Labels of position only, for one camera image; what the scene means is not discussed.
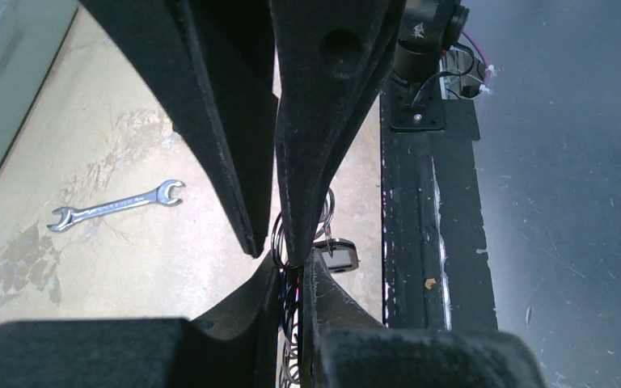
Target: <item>white paint speck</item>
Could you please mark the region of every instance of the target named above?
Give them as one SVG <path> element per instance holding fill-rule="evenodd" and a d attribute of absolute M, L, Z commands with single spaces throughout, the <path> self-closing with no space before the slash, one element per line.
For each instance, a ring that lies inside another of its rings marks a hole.
<path fill-rule="evenodd" d="M 525 312 L 525 323 L 527 324 L 527 330 L 530 330 L 530 320 L 532 319 L 532 307 L 527 307 Z"/>
<path fill-rule="evenodd" d="M 449 277 L 446 275 L 446 246 L 444 238 L 441 236 L 441 193 L 437 182 L 437 172 L 434 169 L 434 158 L 432 159 L 432 183 L 434 186 L 434 212 L 436 215 L 435 225 L 439 237 L 439 265 L 441 267 L 441 296 L 444 301 L 444 327 L 451 330 L 451 296 L 449 291 Z"/>
<path fill-rule="evenodd" d="M 425 27 L 423 27 L 422 23 L 419 23 L 413 28 L 413 36 L 415 36 L 416 38 L 425 37 Z"/>
<path fill-rule="evenodd" d="M 568 384 L 564 384 L 564 383 L 560 382 L 563 379 L 565 379 L 565 376 L 560 374 L 560 373 L 558 373 L 558 372 L 556 372 L 556 381 L 552 382 L 551 385 L 552 386 L 557 386 L 558 388 L 572 388 Z"/>

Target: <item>stained floor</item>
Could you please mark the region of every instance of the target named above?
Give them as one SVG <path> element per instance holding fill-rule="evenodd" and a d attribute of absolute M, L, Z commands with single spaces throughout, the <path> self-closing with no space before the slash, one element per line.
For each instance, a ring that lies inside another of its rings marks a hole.
<path fill-rule="evenodd" d="M 59 206 L 97 205 L 166 179 L 187 184 L 176 193 L 181 205 L 133 209 L 61 234 L 46 229 Z M 381 319 L 379 184 L 375 104 L 332 183 L 332 228 L 357 244 L 361 259 L 336 279 Z M 194 318 L 259 263 L 239 250 L 204 171 L 144 82 L 79 12 L 0 171 L 0 323 Z"/>

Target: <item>open-end wrench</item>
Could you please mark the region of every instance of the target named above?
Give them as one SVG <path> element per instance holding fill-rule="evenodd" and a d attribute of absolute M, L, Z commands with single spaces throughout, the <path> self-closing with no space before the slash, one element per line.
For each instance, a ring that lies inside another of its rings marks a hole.
<path fill-rule="evenodd" d="M 163 184 L 158 186 L 155 190 L 138 196 L 131 196 L 123 200 L 116 200 L 107 204 L 92 206 L 81 210 L 64 206 L 53 210 L 53 214 L 61 214 L 61 220 L 57 224 L 48 225 L 47 227 L 53 232 L 63 232 L 80 221 L 136 208 L 137 206 L 148 204 L 174 206 L 182 202 L 182 200 L 180 198 L 170 198 L 170 191 L 172 188 L 181 188 L 183 186 L 184 183 L 179 180 L 170 179 L 163 182 Z"/>

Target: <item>key ring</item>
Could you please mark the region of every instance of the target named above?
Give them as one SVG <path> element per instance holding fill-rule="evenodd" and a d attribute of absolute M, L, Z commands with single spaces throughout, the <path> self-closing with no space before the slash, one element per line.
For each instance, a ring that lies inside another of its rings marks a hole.
<path fill-rule="evenodd" d="M 331 188 L 327 189 L 327 195 L 325 196 L 325 203 L 323 205 L 323 212 L 320 214 L 319 224 L 322 224 L 315 232 L 315 238 L 320 238 L 323 234 L 325 240 L 329 246 L 329 240 L 332 238 L 332 218 L 334 217 L 334 204 L 335 197 Z M 282 252 L 285 249 L 285 228 L 282 221 L 282 213 L 277 215 L 275 224 L 272 226 L 272 236 L 270 237 L 270 250 L 272 251 L 272 261 L 275 265 L 284 271 L 290 269 L 290 267 L 282 261 Z"/>

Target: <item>purple cable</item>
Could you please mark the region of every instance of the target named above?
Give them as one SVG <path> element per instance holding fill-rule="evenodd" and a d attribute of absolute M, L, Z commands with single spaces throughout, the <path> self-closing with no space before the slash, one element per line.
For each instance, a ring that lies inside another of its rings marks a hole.
<path fill-rule="evenodd" d="M 472 44 L 472 47 L 482 59 L 482 63 L 484 64 L 484 82 L 482 82 L 482 84 L 484 85 L 484 87 L 488 87 L 489 83 L 492 81 L 492 72 L 487 71 L 487 68 L 490 65 L 489 60 L 487 59 L 487 54 L 484 53 L 484 50 L 479 46 L 477 40 L 473 38 L 470 34 L 468 34 L 465 30 L 463 30 L 463 36 L 465 36 L 465 38 L 470 41 L 470 44 Z"/>

